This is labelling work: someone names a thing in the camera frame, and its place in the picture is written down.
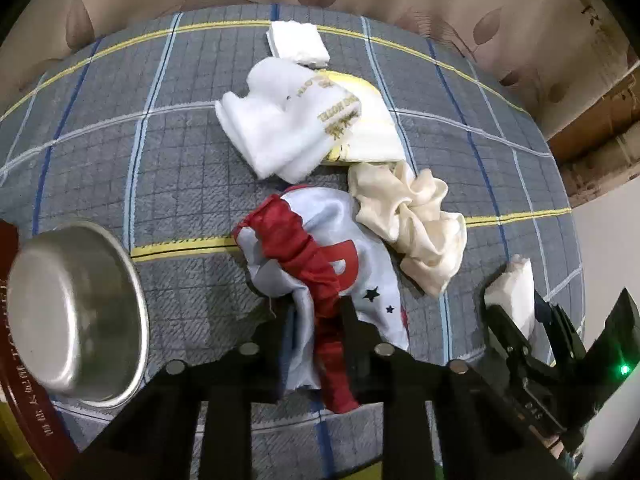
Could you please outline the white hotel towel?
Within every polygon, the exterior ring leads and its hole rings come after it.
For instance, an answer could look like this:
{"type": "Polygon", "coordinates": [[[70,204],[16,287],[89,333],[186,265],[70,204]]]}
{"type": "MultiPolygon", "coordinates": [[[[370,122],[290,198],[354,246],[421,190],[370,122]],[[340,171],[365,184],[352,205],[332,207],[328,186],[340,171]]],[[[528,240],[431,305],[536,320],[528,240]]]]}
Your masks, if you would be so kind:
{"type": "Polygon", "coordinates": [[[246,96],[225,93],[215,102],[215,112],[228,139],[261,179],[303,181],[361,115],[360,99],[352,92],[282,58],[258,62],[246,83],[246,96]]]}

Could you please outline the white foam block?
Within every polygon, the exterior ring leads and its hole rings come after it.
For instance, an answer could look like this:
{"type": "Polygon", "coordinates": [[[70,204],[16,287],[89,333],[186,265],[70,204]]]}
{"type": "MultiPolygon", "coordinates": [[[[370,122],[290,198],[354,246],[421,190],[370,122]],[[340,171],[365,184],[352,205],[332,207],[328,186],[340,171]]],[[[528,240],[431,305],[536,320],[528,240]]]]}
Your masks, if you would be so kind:
{"type": "Polygon", "coordinates": [[[498,278],[484,292],[487,307],[499,306],[528,339],[535,325],[535,284],[532,262],[514,255],[498,278]]]}

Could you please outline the gold red tin tray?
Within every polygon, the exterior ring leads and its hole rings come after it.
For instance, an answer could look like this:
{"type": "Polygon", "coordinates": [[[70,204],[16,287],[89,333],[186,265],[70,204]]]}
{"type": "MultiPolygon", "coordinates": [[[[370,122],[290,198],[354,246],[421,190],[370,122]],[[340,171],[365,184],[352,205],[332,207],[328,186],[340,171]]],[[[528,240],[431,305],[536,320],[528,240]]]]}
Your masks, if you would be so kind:
{"type": "Polygon", "coordinates": [[[15,226],[1,223],[1,437],[30,478],[61,479],[79,456],[46,390],[18,355],[8,321],[8,276],[18,251],[15,226]]]}

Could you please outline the cream satin cloth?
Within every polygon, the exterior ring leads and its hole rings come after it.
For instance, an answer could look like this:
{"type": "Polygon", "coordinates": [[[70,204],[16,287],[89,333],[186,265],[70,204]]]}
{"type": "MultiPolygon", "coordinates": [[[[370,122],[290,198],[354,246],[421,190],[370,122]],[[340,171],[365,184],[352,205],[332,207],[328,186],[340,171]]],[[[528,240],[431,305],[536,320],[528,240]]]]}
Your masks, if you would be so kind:
{"type": "Polygon", "coordinates": [[[408,162],[348,170],[349,194],[356,198],[356,220],[402,255],[400,270],[427,294],[437,297],[458,273],[468,241],[460,212],[442,210],[445,181],[408,162]]]}

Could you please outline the white yellow-edged towel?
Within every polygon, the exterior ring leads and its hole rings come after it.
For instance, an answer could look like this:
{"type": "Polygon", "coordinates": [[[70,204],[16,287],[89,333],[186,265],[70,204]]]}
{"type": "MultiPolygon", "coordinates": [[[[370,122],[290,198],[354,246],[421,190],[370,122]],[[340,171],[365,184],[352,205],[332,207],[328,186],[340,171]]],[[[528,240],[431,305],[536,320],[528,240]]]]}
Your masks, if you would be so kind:
{"type": "Polygon", "coordinates": [[[323,165],[384,164],[405,160],[405,149],[378,88],[365,79],[334,70],[322,70],[321,73],[356,96],[361,107],[360,116],[348,129],[345,140],[332,148],[323,165]]]}

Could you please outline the brown wooden door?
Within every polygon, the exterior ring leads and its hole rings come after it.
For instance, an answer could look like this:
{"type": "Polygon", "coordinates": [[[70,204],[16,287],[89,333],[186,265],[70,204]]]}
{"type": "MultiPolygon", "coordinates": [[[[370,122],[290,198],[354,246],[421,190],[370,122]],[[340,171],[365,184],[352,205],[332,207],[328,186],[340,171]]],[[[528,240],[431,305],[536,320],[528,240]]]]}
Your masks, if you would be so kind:
{"type": "Polygon", "coordinates": [[[632,70],[548,141],[570,206],[639,177],[639,71],[632,70]]]}

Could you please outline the beige printed curtain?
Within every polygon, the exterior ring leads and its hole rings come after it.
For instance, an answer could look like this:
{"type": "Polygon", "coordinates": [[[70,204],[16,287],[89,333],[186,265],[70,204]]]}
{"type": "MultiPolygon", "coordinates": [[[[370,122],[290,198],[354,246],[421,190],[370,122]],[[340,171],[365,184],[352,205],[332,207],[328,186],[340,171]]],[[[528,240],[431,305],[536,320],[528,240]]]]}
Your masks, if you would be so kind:
{"type": "Polygon", "coordinates": [[[101,35],[241,1],[299,3],[392,24],[455,47],[510,88],[545,133],[568,125],[639,63],[605,0],[30,0],[1,45],[1,101],[101,35]]]}

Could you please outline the small white folded cloth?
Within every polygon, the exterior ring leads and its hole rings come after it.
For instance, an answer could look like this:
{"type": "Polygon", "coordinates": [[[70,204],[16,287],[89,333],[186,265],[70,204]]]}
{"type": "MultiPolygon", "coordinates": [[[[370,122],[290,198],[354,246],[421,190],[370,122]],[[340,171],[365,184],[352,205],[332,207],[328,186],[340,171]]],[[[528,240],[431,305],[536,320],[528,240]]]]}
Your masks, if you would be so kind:
{"type": "Polygon", "coordinates": [[[314,24],[274,21],[270,24],[266,37],[275,58],[312,68],[326,68],[329,65],[329,51],[314,24]]]}

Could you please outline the red white satin cloth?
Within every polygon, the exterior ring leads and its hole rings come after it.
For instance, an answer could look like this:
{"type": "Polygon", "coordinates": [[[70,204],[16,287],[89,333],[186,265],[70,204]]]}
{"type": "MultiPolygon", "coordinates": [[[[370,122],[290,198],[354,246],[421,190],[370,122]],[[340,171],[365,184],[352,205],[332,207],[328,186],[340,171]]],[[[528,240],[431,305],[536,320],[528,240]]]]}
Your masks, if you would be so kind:
{"type": "Polygon", "coordinates": [[[358,223],[356,200],[336,188],[296,186],[271,195],[233,231],[254,287],[292,296],[295,330],[286,386],[319,390],[334,413],[356,410],[344,359],[341,297],[358,320],[406,350],[407,320],[383,241],[358,223]]]}

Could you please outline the stainless steel bowl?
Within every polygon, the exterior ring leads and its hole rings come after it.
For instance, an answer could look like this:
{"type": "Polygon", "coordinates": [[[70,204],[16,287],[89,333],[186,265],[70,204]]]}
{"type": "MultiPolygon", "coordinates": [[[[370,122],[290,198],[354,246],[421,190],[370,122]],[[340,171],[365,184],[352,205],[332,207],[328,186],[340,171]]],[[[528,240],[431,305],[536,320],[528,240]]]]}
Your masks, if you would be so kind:
{"type": "Polygon", "coordinates": [[[28,240],[6,310],[18,356],[50,393],[117,408],[140,387],[148,310],[134,263],[103,226],[75,221],[28,240]]]}

